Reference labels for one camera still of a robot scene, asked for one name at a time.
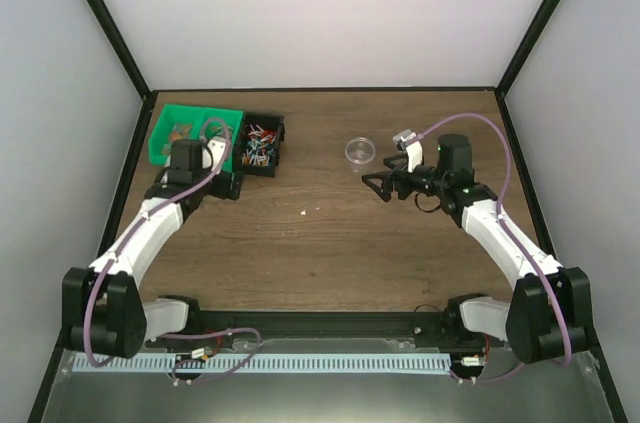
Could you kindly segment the black lollipop bin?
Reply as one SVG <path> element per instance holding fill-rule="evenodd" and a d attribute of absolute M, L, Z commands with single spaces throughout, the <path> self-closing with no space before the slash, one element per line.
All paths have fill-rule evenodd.
<path fill-rule="evenodd" d="M 233 152 L 233 169 L 246 175 L 274 177 L 285 138 L 284 116 L 245 112 Z"/>

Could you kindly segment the green two-compartment candy bin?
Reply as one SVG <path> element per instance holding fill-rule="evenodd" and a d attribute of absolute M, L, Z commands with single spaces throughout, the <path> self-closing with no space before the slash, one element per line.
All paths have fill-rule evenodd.
<path fill-rule="evenodd" d="M 148 141 L 149 162 L 154 166 L 164 166 L 174 141 L 198 139 L 207 141 L 214 137 L 224 137 L 224 130 L 218 121 L 205 123 L 216 118 L 224 120 L 235 143 L 244 118 L 242 110 L 216 107 L 186 106 L 168 104 L 162 109 Z"/>

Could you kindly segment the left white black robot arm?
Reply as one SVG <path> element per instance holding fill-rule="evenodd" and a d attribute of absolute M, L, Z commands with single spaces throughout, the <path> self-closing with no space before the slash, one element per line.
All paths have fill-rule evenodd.
<path fill-rule="evenodd" d="M 165 167 L 121 236 L 87 268 L 72 268 L 64 276 L 63 348 L 103 366 L 112 357 L 131 358 L 145 342 L 167 334 L 184 347 L 203 338 L 205 324 L 192 314 L 194 300 L 165 296 L 144 303 L 139 287 L 164 244 L 205 197 L 238 198 L 241 177 L 222 169 L 231 148 L 222 137 L 173 143 Z"/>

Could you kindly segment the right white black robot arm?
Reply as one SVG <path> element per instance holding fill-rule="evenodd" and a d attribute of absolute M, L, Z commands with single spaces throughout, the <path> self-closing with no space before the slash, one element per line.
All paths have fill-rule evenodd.
<path fill-rule="evenodd" d="M 594 342 L 590 282 L 579 268 L 563 267 L 506 214 L 497 195 L 475 179 L 472 147 L 460 134 L 438 139 L 438 161 L 425 164 L 415 134 L 395 136 L 399 155 L 363 183 L 388 202 L 435 197 L 438 209 L 476 240 L 513 290 L 508 302 L 473 293 L 452 298 L 443 312 L 447 339 L 458 346 L 479 333 L 507 343 L 525 364 L 586 351 Z"/>

